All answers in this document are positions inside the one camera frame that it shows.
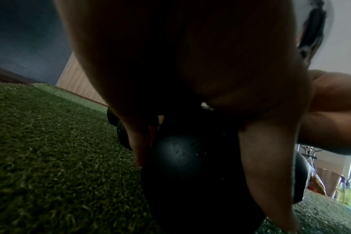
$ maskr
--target finger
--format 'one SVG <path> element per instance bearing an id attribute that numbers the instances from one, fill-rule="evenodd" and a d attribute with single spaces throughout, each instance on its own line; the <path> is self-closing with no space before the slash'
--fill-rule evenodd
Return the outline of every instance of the finger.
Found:
<path id="1" fill-rule="evenodd" d="M 134 154 L 134 163 L 139 167 L 143 166 L 156 135 L 157 116 L 123 118 L 122 122 L 127 130 L 129 145 Z"/>
<path id="2" fill-rule="evenodd" d="M 295 128 L 249 124 L 239 132 L 247 186 L 262 211 L 281 229 L 296 231 L 293 211 Z"/>

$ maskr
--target wooden panel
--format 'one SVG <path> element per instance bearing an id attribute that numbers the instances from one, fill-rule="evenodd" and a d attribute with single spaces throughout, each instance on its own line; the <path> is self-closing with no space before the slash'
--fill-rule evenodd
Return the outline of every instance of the wooden panel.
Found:
<path id="1" fill-rule="evenodd" d="M 70 59 L 66 64 L 66 67 L 62 72 L 56 86 L 90 100 L 107 105 L 89 82 L 74 53 L 71 54 Z"/>

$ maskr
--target artificial turf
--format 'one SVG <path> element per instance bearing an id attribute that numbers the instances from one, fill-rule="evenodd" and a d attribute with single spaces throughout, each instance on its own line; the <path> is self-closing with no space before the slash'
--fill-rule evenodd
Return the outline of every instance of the artificial turf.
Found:
<path id="1" fill-rule="evenodd" d="M 351 233 L 351 210 L 333 200 L 308 192 L 295 209 L 301 233 Z M 105 107 L 47 84 L 0 84 L 1 233 L 162 233 Z M 267 220 L 257 233 L 281 231 Z"/>

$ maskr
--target person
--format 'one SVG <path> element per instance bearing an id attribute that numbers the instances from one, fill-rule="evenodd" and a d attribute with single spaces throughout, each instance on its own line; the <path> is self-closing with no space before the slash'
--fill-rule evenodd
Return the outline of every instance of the person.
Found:
<path id="1" fill-rule="evenodd" d="M 336 91 L 326 97 L 326 83 L 336 78 L 303 64 L 291 1 L 54 1 L 79 63 L 127 129 L 138 166 L 159 115 L 187 114 L 204 101 L 239 127 L 256 203 L 278 227 L 297 230 L 297 140 L 351 146 L 344 135 L 351 130 L 340 130 L 351 121 Z M 338 137 L 332 146 L 329 134 Z"/>

